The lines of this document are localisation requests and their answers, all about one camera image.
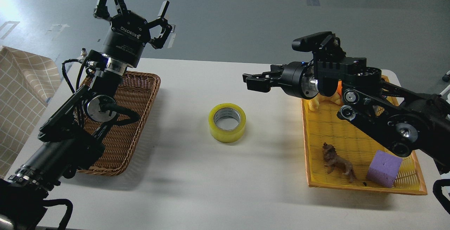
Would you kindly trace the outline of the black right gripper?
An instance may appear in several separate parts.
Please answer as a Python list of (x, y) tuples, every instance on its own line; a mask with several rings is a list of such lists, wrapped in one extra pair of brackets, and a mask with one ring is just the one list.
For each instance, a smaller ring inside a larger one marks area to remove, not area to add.
[(270, 71), (260, 74), (242, 74), (248, 90), (267, 93), (271, 88), (281, 88), (290, 96), (312, 99), (313, 90), (308, 84), (310, 66), (307, 62), (291, 62), (283, 65), (270, 65)]

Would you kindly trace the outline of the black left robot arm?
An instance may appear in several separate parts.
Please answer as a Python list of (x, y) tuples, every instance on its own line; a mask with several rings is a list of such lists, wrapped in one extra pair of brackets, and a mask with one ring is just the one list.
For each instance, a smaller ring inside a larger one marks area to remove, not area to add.
[(93, 16), (110, 23), (101, 52), (91, 50), (81, 63), (76, 87), (63, 76), (72, 96), (40, 127), (43, 145), (7, 180), (1, 180), (1, 229), (35, 230), (51, 206), (66, 211), (58, 229), (66, 229), (73, 212), (68, 199), (48, 199), (77, 170), (92, 166), (104, 153), (103, 139), (114, 126), (137, 122), (140, 115), (120, 106), (114, 95), (128, 68), (136, 68), (147, 44), (162, 49), (172, 31), (165, 18), (169, 1), (153, 21), (127, 9), (124, 0), (98, 0)]

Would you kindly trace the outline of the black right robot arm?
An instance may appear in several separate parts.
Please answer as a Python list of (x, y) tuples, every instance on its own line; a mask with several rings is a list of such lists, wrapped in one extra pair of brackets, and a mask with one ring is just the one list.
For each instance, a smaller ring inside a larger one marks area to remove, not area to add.
[(440, 94), (416, 93), (384, 81), (381, 70), (366, 58), (348, 57), (331, 31), (295, 39), (295, 51), (310, 52), (309, 62), (271, 65), (270, 71), (243, 74), (249, 90), (269, 92), (280, 87), (290, 96), (331, 97), (339, 82), (343, 106), (337, 117), (346, 120), (396, 156), (415, 150), (430, 156), (442, 173), (449, 172), (449, 103)]

